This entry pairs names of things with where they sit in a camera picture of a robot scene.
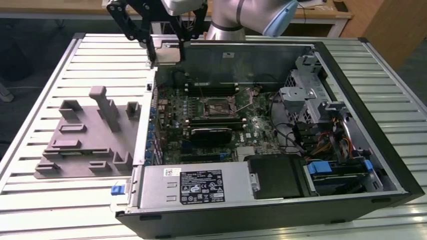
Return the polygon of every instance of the metal table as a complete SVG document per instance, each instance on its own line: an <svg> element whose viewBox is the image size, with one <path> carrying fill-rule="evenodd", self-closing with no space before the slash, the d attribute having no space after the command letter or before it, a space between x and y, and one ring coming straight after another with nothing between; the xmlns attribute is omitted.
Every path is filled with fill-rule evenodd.
<svg viewBox="0 0 427 240"><path fill-rule="evenodd" d="M157 35L155 42L169 35ZM249 37L248 40L271 38ZM307 37L291 38L305 41ZM357 39L315 38L331 51L412 174L427 191L427 108L368 43ZM147 53L120 34L76 34L22 127L0 162L1 239L140 239L115 219L127 196L111 196L111 186L127 177L36 179L34 167L59 123L65 99L95 106L91 86L108 87L116 105L147 103L141 95L155 70L145 67ZM424 239L427 196L380 209L339 224L225 233L184 239Z"/></svg>

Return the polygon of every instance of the motherboard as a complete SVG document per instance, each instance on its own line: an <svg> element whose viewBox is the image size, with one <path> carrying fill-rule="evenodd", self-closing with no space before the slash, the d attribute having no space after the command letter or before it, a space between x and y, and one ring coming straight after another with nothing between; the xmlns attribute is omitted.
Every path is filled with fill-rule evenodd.
<svg viewBox="0 0 427 240"><path fill-rule="evenodd" d="M268 114L272 93L255 86L236 86L229 96L200 90L159 88L163 164L233 162L245 155L279 154Z"/></svg>

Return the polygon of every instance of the blue latch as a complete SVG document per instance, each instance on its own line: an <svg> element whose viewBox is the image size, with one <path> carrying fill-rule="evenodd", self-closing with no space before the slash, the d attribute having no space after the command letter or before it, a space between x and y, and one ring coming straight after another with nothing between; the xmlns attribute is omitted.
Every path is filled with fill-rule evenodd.
<svg viewBox="0 0 427 240"><path fill-rule="evenodd" d="M153 153L151 151L145 151L145 159L152 158Z"/></svg>
<svg viewBox="0 0 427 240"><path fill-rule="evenodd" d="M363 163L365 165L367 171L371 172L371 170L373 169L371 161L369 160L364 160Z"/></svg>
<svg viewBox="0 0 427 240"><path fill-rule="evenodd" d="M224 160L224 157L228 155L228 152L221 152L219 154L219 160L223 161Z"/></svg>
<svg viewBox="0 0 427 240"><path fill-rule="evenodd" d="M327 161L313 161L307 165L309 174L331 173L332 169Z"/></svg>
<svg viewBox="0 0 427 240"><path fill-rule="evenodd" d="M124 195L125 194L125 186L124 185L115 185L111 187L111 195Z"/></svg>

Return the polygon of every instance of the warning label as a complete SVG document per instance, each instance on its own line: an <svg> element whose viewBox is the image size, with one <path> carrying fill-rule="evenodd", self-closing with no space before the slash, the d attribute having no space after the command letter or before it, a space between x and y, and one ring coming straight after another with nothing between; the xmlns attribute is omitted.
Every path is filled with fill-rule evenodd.
<svg viewBox="0 0 427 240"><path fill-rule="evenodd" d="M180 172L180 203L225 202L221 170Z"/></svg>

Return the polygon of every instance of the side panel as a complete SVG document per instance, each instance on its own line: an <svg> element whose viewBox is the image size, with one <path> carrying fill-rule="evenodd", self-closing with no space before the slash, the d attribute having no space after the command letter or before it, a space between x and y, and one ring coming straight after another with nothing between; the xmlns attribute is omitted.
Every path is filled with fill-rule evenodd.
<svg viewBox="0 0 427 240"><path fill-rule="evenodd" d="M116 214L144 239L209 235L303 225L343 223L384 208L404 196L345 199L259 207L220 208L159 214Z"/></svg>

